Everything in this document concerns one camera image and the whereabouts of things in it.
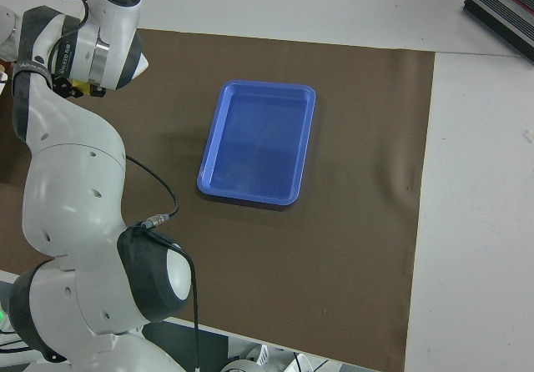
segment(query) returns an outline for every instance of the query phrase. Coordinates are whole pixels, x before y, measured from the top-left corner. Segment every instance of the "gray strap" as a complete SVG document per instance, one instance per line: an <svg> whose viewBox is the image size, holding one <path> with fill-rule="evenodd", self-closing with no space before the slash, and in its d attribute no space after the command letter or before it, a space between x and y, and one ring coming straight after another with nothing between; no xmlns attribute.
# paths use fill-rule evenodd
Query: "gray strap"
<svg viewBox="0 0 534 372"><path fill-rule="evenodd" d="M15 79L17 78L17 75L22 72L39 73L46 79L48 87L52 89L52 75L41 63L30 60L19 60L13 69L13 86L15 85Z"/></svg>

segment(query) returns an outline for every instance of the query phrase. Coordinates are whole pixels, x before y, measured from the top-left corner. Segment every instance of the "yellow part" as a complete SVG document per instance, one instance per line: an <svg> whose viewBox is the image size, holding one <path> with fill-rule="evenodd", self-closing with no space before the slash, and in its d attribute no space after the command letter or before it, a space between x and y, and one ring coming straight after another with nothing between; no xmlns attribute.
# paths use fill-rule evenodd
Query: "yellow part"
<svg viewBox="0 0 534 372"><path fill-rule="evenodd" d="M82 93L89 95L91 90L91 84L87 82L80 82L78 80L73 80L73 87L80 90Z"/></svg>

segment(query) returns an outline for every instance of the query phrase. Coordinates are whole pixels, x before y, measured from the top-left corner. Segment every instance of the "brown table surface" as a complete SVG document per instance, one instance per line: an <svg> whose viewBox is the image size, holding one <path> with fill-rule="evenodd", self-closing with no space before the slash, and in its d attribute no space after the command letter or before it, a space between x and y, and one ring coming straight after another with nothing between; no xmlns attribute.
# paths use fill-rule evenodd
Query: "brown table surface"
<svg viewBox="0 0 534 372"><path fill-rule="evenodd" d="M200 322L371 369L403 370L433 53L142 31L149 69L104 99L127 152L179 195L162 227L194 257ZM317 92L300 196L287 208L212 199L196 178L223 84ZM44 257L23 239L29 152L0 98L0 269ZM127 224L172 203L128 165ZM181 318L191 319L191 306Z"/></svg>

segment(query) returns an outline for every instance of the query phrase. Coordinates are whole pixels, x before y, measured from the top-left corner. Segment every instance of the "robotic arm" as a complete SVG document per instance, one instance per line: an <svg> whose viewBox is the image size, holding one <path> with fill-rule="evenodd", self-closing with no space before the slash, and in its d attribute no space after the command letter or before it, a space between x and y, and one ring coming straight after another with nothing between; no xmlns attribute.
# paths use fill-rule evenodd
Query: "robotic arm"
<svg viewBox="0 0 534 372"><path fill-rule="evenodd" d="M23 232L53 257L16 281L9 317L30 348L51 363L67 361L73 372L181 371L129 332L183 306L189 261L146 226L126 227L122 139L104 119L53 91L52 75L89 82L101 93L146 69L136 33L142 0L82 1L82 22L47 7L21 18L0 7L0 58L17 62L13 127L32 153Z"/></svg>

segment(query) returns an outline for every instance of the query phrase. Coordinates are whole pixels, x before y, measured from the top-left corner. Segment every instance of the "blue plastic bin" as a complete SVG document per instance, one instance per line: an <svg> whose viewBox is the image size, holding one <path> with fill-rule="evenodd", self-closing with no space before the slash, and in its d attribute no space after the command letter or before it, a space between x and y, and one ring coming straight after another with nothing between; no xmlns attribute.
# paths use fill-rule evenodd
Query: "blue plastic bin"
<svg viewBox="0 0 534 372"><path fill-rule="evenodd" d="M226 83L219 96L197 185L205 194L289 205L299 196L313 88Z"/></svg>

